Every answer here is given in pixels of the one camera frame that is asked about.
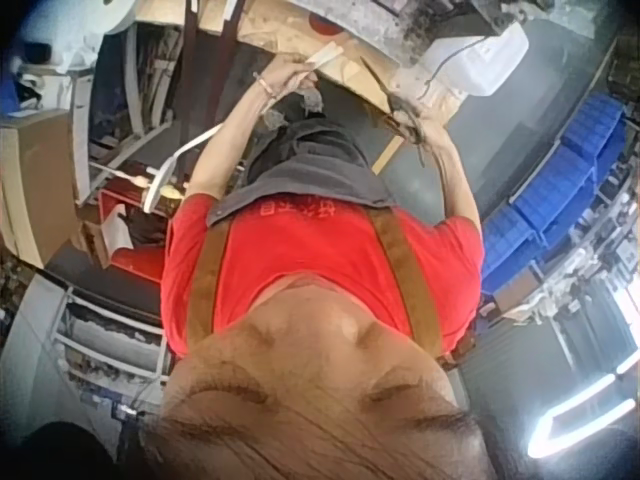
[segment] red t-shirt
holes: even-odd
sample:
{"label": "red t-shirt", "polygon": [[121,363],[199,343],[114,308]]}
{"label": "red t-shirt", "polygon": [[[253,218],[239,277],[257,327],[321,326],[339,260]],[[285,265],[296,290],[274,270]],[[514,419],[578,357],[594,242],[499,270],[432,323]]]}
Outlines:
{"label": "red t-shirt", "polygon": [[[215,199],[188,198],[171,222],[162,278],[162,323],[171,349],[187,354],[191,280]],[[480,297],[483,247],[470,220],[436,227],[396,209],[436,304],[443,349],[464,334]],[[311,195],[275,195],[244,208],[232,223],[222,261],[214,330],[241,318],[258,295],[285,275],[317,274],[359,298],[381,322],[410,334],[393,272],[367,215],[357,205]]]}

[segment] brown suspender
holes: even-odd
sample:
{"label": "brown suspender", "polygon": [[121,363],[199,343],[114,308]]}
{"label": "brown suspender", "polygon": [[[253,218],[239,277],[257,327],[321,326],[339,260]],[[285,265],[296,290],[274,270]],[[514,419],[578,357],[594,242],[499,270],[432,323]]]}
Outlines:
{"label": "brown suspender", "polygon": [[187,310],[187,346],[193,350],[213,331],[213,312],[218,295],[218,278],[222,257],[227,246],[231,221],[225,218],[211,227],[202,244],[198,263],[193,272]]}
{"label": "brown suspender", "polygon": [[422,269],[407,240],[398,217],[390,208],[367,209],[409,317],[411,337],[434,358],[442,354],[438,313]]}
{"label": "brown suspender", "polygon": [[[427,353],[438,357],[442,353],[442,337],[435,304],[400,222],[390,208],[367,208],[366,212],[398,284],[412,338]],[[218,277],[231,220],[222,220],[209,229],[198,257],[187,312],[187,344],[190,350],[213,331]]]}

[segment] wooden stick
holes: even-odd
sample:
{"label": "wooden stick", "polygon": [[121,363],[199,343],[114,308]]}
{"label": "wooden stick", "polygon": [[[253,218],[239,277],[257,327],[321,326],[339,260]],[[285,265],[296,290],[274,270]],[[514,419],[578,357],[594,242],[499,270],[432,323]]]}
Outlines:
{"label": "wooden stick", "polygon": [[373,173],[375,173],[376,175],[379,175],[382,169],[386,167],[387,163],[389,163],[389,160],[393,158],[393,156],[398,151],[398,149],[402,146],[403,143],[404,143],[404,138],[398,135],[395,135],[389,142],[389,145],[387,145],[387,147],[384,149],[384,151],[380,154],[376,162],[371,167],[371,170],[373,170]]}

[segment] scissors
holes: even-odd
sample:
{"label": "scissors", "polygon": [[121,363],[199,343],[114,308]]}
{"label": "scissors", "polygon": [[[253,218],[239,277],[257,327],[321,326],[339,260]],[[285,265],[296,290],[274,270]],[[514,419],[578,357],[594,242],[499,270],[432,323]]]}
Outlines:
{"label": "scissors", "polygon": [[[378,76],[373,67],[367,62],[364,58],[360,57],[362,60],[362,64],[369,71],[371,76],[374,78],[382,93],[387,96],[387,104],[389,105],[389,111],[391,112],[391,118],[394,128],[400,133],[401,136],[409,140],[411,143],[414,143],[418,147],[418,157],[420,159],[420,163],[423,167],[426,166],[424,161],[424,157],[422,156],[422,145],[425,142],[424,131],[422,130],[422,125],[418,120],[420,118],[420,112],[418,109],[408,100],[405,100],[397,93],[392,92],[387,88],[387,86],[383,83],[382,79]],[[408,124],[399,122],[397,119],[393,117],[394,113],[403,113],[407,119]]]}

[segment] hand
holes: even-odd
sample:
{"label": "hand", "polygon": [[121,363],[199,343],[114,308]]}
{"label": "hand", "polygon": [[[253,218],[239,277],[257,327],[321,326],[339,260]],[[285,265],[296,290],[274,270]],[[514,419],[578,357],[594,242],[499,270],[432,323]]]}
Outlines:
{"label": "hand", "polygon": [[[420,118],[418,118],[418,122],[422,127],[422,132],[425,137],[425,146],[447,149],[453,147],[453,140],[451,140],[449,132],[447,132],[444,126],[442,126],[442,124],[438,120],[436,120],[428,110],[424,109],[423,106],[420,107],[421,109],[418,109],[418,111],[420,111]],[[413,126],[413,123],[409,119],[409,116],[404,112],[394,112],[393,118],[398,123]]]}
{"label": "hand", "polygon": [[278,99],[298,88],[310,88],[318,81],[314,65],[304,63],[304,57],[295,53],[281,53],[271,61],[261,74]]}

